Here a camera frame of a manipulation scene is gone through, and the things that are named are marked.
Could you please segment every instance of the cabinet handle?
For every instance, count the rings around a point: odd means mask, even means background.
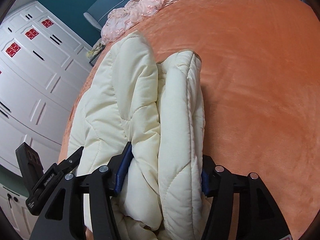
[[[43,57],[41,57],[38,53],[36,53],[34,50],[32,51],[34,54],[36,54],[40,59],[42,59],[43,61],[44,61],[44,59],[43,59]]]
[[[58,45],[60,45],[60,43],[59,42],[57,42],[54,38],[52,38],[51,36],[50,36],[50,39],[51,40],[53,40],[55,43],[57,43]]]
[[[9,200],[10,208],[12,208],[12,207],[11,207],[11,203],[10,203],[10,199],[12,199],[12,196],[8,193],[8,194],[7,194],[7,197],[8,197],[8,200]]]
[[[5,106],[5,104],[3,104],[1,101],[0,101],[0,105],[3,106],[5,109],[7,109],[9,112],[11,112],[11,110],[10,110],[9,108],[7,108],[7,107]]]
[[[62,41],[60,41],[56,35],[52,34],[53,37],[55,37],[60,43],[62,43]]]
[[[2,112],[2,111],[0,110],[0,113],[3,114],[6,118],[9,119],[9,116],[7,116],[7,114],[6,114],[5,112]]]

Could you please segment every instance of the silver bolt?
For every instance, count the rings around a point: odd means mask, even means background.
[[[222,167],[222,166],[216,166],[216,167],[215,167],[215,170],[216,170],[217,172],[223,172],[223,171],[224,171],[224,167]]]
[[[68,174],[66,174],[66,175],[64,176],[64,178],[65,178],[66,180],[71,180],[71,179],[73,178],[73,174],[72,174],[72,173],[68,173]]]
[[[252,173],[250,173],[250,178],[251,178],[251,179],[257,179],[257,178],[259,178],[259,176],[258,176],[257,173],[252,172]]]
[[[99,168],[99,171],[100,172],[106,172],[106,171],[108,171],[109,170],[109,168],[108,168],[108,166],[106,166],[106,165],[103,165],[103,166],[101,166],[100,168]]]

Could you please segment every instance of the folded quilt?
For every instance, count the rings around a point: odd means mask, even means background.
[[[148,42],[133,32],[111,47],[79,102],[68,145],[68,156],[84,146],[78,176],[132,142],[121,194],[111,200],[121,239],[201,238],[200,69],[190,50],[157,64]],[[92,230],[89,195],[84,220]]]

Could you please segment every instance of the orange bedsheet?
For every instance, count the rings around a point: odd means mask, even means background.
[[[257,172],[298,239],[320,207],[320,23],[311,8],[299,0],[182,0],[134,30],[157,61],[181,49],[200,55],[204,154],[233,173]]]

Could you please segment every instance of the white wardrobe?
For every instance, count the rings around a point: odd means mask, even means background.
[[[24,239],[30,238],[33,227],[38,219],[31,215],[23,197],[0,184],[0,206],[13,228]]]
[[[47,170],[92,67],[91,47],[34,1],[0,25],[0,164],[21,175],[15,149],[26,142]]]

